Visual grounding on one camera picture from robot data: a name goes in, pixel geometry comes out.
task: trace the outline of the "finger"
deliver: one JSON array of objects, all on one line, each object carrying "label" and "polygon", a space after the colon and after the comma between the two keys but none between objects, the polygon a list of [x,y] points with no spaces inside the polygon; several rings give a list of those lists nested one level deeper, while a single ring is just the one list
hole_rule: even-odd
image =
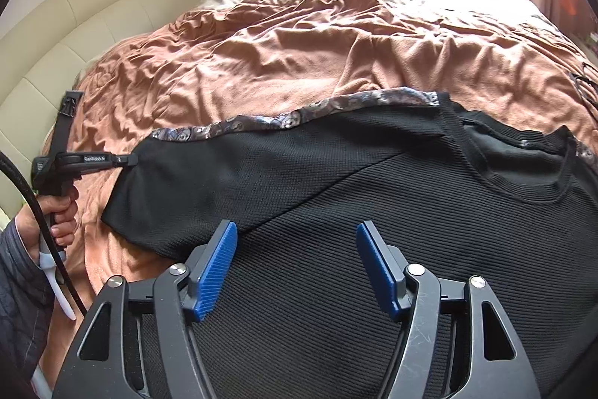
[{"label": "finger", "polygon": [[70,188],[67,190],[67,195],[68,195],[69,197],[71,197],[71,200],[73,200],[73,202],[74,202],[76,199],[78,199],[78,198],[79,198],[79,190],[77,190],[77,188],[76,188],[76,187],[70,187]]},{"label": "finger", "polygon": [[41,211],[44,215],[57,214],[64,212],[71,204],[71,197],[55,197],[51,195],[44,195],[38,197]]},{"label": "finger", "polygon": [[69,207],[64,211],[54,215],[54,222],[57,224],[61,224],[63,222],[68,222],[72,218],[75,217],[77,214],[77,202],[71,202]]},{"label": "finger", "polygon": [[67,236],[68,234],[74,234],[77,230],[77,221],[69,220],[62,224],[52,225],[52,236],[55,239]]},{"label": "finger", "polygon": [[68,247],[74,242],[74,240],[75,240],[75,235],[68,234],[64,237],[59,237],[58,239],[56,239],[56,244],[59,245],[60,247]]}]

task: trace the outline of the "gray jacket sleeve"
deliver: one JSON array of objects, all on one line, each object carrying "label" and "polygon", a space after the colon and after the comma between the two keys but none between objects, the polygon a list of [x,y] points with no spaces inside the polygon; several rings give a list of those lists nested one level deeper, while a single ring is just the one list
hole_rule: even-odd
[{"label": "gray jacket sleeve", "polygon": [[26,380],[46,347],[53,306],[50,284],[13,220],[0,234],[0,347]]}]

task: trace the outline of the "orange blanket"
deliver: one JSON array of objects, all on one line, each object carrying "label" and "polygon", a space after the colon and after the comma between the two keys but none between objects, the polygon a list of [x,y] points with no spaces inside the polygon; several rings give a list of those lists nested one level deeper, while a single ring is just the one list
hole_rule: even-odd
[{"label": "orange blanket", "polygon": [[[408,85],[447,90],[519,129],[566,124],[596,151],[596,130],[566,76],[583,59],[558,33],[473,13],[383,0],[244,0],[190,11],[112,48],[80,83],[70,149],[124,153],[155,128],[273,116]],[[113,274],[138,280],[169,265],[100,222],[117,173],[78,184],[81,226],[67,268],[86,305]],[[79,323],[55,309],[42,362],[51,383]]]}]

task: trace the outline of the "person's arm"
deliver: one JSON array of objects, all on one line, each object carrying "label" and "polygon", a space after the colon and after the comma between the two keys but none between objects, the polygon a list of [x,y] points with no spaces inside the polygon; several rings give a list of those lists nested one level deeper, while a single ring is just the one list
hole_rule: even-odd
[{"label": "person's arm", "polygon": [[[56,214],[52,235],[58,245],[73,242],[77,197],[72,188],[67,197],[39,198],[44,215]],[[36,264],[39,234],[28,206],[0,234],[0,347],[26,380],[31,379],[46,347],[54,307],[50,284]]]}]

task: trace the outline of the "human hand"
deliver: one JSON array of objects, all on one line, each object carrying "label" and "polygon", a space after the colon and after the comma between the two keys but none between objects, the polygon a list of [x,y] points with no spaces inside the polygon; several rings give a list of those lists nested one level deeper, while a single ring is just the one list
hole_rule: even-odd
[{"label": "human hand", "polygon": [[[70,246],[75,239],[77,198],[79,198],[79,191],[75,187],[70,187],[66,197],[44,195],[37,199],[44,215],[55,214],[55,225],[50,229],[50,233],[55,238],[56,245],[61,247]],[[40,259],[40,226],[29,205],[21,208],[14,222],[25,249],[31,258],[38,262]]]}]

